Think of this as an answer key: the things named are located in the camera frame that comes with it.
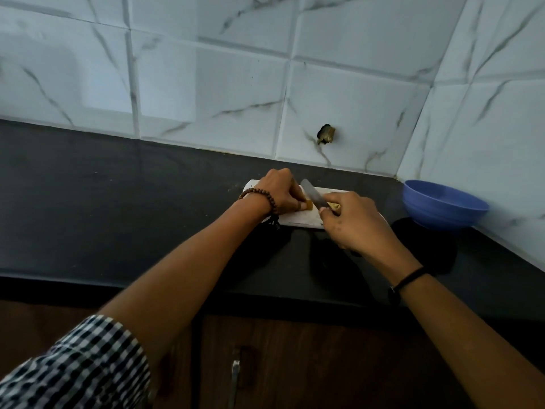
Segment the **tile wall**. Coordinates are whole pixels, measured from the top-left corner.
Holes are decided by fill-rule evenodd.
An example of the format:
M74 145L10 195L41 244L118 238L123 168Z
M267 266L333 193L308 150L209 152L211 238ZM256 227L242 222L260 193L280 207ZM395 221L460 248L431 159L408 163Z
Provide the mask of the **tile wall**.
M480 229L545 270L545 0L468 0L402 180L490 203Z
M0 117L393 176L465 2L0 0Z

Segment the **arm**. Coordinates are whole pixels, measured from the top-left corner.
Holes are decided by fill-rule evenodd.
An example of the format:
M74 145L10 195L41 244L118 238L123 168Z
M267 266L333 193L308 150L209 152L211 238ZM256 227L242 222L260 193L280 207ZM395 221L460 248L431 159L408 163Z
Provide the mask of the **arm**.
M371 199L354 192L324 197L342 210L339 217L320 211L327 232L392 285L421 267ZM400 294L477 407L545 407L545 376L439 281L424 275Z
M305 200L303 192L288 169L269 171L255 187L270 192L281 214L304 206L299 202ZM154 366L189 325L235 250L270 209L267 198L255 193L236 201L99 313L125 326Z

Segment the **hand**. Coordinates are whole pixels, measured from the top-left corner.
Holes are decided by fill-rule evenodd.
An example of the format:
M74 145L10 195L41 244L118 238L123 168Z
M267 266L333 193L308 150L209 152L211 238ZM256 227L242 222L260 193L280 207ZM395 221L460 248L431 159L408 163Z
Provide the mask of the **hand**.
M421 267L397 239L372 199L355 192L327 193L324 199L341 205L340 216L328 208L320 210L325 230L338 245L365 256L393 283Z
M280 215L306 209L305 194L288 168L279 171L271 169L255 185L255 188L269 191Z

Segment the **blue bowl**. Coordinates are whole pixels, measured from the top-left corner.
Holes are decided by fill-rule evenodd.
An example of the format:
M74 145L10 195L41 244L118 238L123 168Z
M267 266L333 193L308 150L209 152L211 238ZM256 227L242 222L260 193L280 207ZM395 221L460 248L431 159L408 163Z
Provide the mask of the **blue bowl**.
M417 224L437 231L471 227L490 209L467 192L416 179L405 182L403 203Z

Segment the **checkered shirt sleeve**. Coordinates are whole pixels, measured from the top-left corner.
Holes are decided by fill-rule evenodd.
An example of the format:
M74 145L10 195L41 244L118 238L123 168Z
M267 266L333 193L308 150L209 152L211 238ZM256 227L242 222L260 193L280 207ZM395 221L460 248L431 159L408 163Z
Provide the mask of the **checkered shirt sleeve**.
M0 382L0 408L134 408L149 381L146 355L131 332L90 316Z

